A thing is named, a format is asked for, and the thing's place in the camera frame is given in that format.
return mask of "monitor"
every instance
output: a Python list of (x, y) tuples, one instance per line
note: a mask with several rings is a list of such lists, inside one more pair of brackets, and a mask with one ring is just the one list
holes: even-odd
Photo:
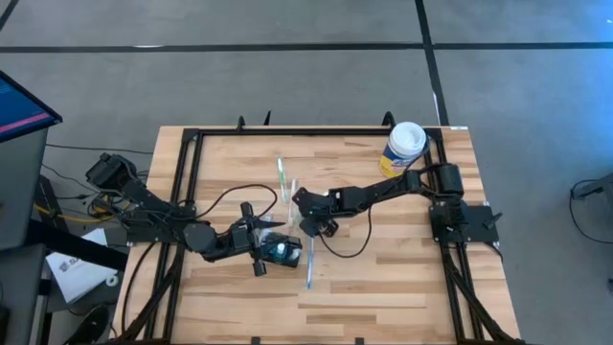
[(59, 123), (61, 116), (0, 71), (0, 143)]

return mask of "floor tile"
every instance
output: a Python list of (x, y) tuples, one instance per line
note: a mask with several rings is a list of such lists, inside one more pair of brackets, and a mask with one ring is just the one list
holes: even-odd
[[(63, 116), (55, 144), (152, 150), (159, 126), (258, 125), (268, 110), (277, 125), (378, 125), (388, 110), (437, 123), (421, 51), (15, 54), (0, 65)], [(45, 161), (83, 177), (98, 155), (48, 148)], [(70, 188), (57, 193), (82, 192)]]
[[(610, 245), (574, 228), (569, 189), (613, 173), (613, 53), (438, 52), (451, 125), (469, 126), (498, 230), (519, 328), (543, 344), (608, 344)], [(575, 203), (613, 241), (602, 195)]]
[(0, 45), (421, 41), (404, 0), (21, 0)]
[(613, 41), (604, 0), (426, 0), (435, 42)]

